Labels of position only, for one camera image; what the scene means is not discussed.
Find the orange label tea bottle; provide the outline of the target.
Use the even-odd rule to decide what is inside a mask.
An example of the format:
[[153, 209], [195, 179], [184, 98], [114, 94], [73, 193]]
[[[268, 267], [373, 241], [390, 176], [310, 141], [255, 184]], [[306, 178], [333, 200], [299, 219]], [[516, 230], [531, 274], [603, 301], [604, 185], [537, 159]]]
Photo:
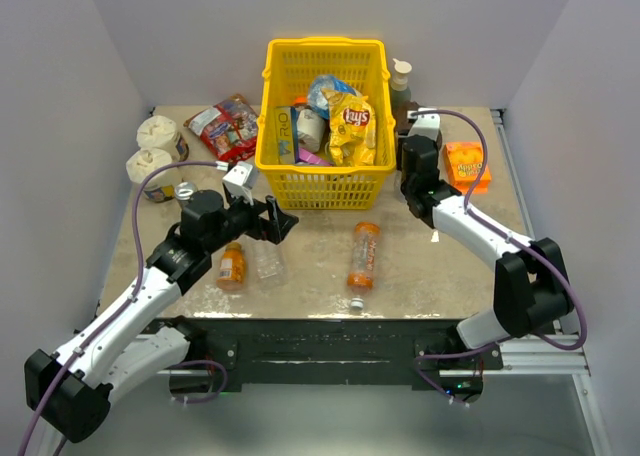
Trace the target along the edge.
[[347, 286], [355, 292], [366, 292], [373, 288], [375, 256], [380, 233], [380, 227], [369, 222], [360, 222], [354, 229]]

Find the yellow Lays chips bag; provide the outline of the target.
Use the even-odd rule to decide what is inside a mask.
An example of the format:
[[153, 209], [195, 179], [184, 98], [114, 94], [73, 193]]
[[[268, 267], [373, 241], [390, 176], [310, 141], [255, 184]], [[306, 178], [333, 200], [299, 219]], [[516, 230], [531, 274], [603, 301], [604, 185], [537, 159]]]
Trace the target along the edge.
[[366, 96], [326, 91], [329, 102], [328, 149], [335, 166], [373, 166], [376, 115]]

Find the blue plastic bag in basket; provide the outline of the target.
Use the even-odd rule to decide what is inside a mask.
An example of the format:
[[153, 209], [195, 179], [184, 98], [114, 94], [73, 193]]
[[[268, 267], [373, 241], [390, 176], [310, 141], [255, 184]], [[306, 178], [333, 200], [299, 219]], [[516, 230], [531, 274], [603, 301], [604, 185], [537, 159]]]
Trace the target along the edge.
[[326, 91], [337, 91], [360, 96], [361, 93], [345, 81], [332, 74], [318, 75], [310, 84], [307, 92], [307, 105], [325, 120], [329, 119], [329, 102]]

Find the purple pack in basket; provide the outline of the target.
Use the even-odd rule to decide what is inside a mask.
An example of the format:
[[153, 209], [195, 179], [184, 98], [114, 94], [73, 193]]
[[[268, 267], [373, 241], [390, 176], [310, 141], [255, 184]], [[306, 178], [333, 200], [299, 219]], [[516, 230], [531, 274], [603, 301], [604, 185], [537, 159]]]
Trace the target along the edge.
[[331, 167], [332, 164], [315, 153], [300, 147], [297, 153], [297, 162], [300, 164], [307, 164], [311, 166]]

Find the blue RIO box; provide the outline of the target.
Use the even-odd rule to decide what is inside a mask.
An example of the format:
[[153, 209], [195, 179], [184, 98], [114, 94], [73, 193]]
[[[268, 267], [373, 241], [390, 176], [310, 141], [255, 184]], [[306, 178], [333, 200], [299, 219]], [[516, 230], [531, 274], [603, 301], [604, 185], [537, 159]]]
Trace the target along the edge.
[[294, 106], [278, 106], [274, 109], [274, 131], [279, 163], [294, 165], [298, 157], [298, 111]]

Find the yellow plastic basket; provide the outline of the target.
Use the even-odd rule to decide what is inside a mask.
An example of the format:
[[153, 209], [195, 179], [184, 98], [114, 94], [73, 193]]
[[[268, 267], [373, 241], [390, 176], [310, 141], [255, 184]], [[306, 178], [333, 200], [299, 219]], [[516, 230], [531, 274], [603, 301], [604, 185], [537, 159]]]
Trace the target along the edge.
[[[329, 122], [308, 119], [309, 89], [331, 75], [364, 95], [374, 111], [375, 158], [368, 166], [337, 166], [329, 152]], [[395, 121], [384, 44], [346, 37], [278, 38], [267, 46], [255, 163], [279, 205], [293, 210], [369, 210], [396, 167]], [[293, 127], [313, 142], [312, 164], [295, 152], [281, 155], [280, 117], [295, 110]]]

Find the toilet paper roll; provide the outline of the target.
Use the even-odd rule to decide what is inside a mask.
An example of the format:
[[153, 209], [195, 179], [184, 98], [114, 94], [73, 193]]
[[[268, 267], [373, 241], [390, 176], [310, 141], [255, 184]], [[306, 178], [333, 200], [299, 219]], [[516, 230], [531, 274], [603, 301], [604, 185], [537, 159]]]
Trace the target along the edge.
[[[161, 167], [173, 163], [170, 153], [158, 149], [140, 149], [126, 162], [130, 181], [141, 186], [146, 177]], [[178, 167], [171, 167], [151, 178], [143, 188], [143, 195], [150, 201], [161, 203], [174, 198], [174, 189], [182, 182]]]
[[163, 150], [177, 162], [186, 161], [190, 153], [188, 143], [176, 122], [162, 115], [151, 116], [140, 124], [136, 142], [140, 149]]

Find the green soap dispenser bottle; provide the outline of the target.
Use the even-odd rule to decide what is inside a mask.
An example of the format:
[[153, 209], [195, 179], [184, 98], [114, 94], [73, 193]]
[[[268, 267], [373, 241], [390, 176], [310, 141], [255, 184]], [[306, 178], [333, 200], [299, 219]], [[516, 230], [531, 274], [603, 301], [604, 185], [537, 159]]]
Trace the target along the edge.
[[390, 80], [390, 98], [393, 110], [411, 100], [411, 90], [409, 87], [409, 75], [412, 72], [412, 65], [396, 58], [393, 61], [393, 74]]

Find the small orange juice bottle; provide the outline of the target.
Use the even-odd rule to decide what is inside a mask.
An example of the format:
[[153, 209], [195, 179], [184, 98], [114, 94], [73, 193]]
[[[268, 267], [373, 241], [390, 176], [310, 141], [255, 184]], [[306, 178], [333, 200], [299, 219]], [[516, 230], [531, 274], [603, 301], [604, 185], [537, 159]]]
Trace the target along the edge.
[[242, 245], [229, 243], [220, 259], [216, 285], [223, 291], [240, 291], [246, 276], [246, 260]]

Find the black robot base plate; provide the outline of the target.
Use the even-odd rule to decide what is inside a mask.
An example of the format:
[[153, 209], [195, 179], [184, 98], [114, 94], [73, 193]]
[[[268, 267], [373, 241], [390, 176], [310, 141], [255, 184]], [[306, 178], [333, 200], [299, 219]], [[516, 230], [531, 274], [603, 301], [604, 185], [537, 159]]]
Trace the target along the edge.
[[427, 390], [441, 383], [456, 395], [482, 390], [480, 375], [503, 367], [497, 345], [473, 356], [453, 339], [451, 320], [419, 319], [208, 319], [156, 318], [150, 336], [171, 326], [190, 342], [187, 360], [213, 360], [225, 367], [174, 372], [177, 393], [247, 385], [409, 386]]

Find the rear toilet paper roll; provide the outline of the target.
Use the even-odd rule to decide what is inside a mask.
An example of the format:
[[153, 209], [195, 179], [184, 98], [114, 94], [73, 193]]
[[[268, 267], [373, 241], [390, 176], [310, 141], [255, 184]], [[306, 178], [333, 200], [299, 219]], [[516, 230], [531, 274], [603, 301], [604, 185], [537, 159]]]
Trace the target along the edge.
[[176, 122], [162, 115], [151, 116], [140, 124], [136, 142], [140, 149], [163, 150], [177, 162], [186, 161], [190, 153], [188, 143]]

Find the white paper roll in basket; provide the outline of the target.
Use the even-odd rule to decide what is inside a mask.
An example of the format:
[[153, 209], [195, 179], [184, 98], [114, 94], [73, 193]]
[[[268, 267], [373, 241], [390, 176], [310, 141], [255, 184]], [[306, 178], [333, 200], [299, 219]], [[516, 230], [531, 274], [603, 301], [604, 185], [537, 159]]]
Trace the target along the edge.
[[303, 108], [298, 113], [296, 125], [299, 146], [318, 152], [326, 130], [325, 119], [311, 108]]

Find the black drink can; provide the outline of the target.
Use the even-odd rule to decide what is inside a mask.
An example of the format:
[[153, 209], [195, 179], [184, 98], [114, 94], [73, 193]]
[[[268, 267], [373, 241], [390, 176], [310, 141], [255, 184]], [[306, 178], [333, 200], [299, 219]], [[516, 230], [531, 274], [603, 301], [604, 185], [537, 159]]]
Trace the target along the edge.
[[193, 196], [197, 192], [198, 187], [195, 183], [183, 181], [174, 187], [174, 199], [179, 204], [180, 208], [184, 208], [191, 202]]

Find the front toilet paper roll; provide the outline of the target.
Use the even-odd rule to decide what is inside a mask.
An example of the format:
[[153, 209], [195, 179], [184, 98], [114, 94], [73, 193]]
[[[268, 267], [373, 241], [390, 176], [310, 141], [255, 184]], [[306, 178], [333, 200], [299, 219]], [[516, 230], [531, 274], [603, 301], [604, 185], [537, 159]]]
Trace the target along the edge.
[[[126, 162], [130, 181], [141, 186], [146, 177], [161, 167], [173, 163], [170, 153], [158, 149], [140, 149]], [[171, 167], [151, 178], [143, 188], [143, 195], [150, 201], [161, 203], [174, 198], [174, 189], [182, 182], [178, 167]]]

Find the orange snack box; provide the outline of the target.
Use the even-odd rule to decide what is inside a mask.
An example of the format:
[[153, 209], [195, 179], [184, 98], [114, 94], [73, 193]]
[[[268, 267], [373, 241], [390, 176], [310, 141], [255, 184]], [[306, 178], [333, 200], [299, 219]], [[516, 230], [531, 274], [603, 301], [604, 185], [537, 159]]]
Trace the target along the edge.
[[480, 142], [451, 142], [443, 149], [449, 183], [466, 194], [482, 167], [484, 152]]

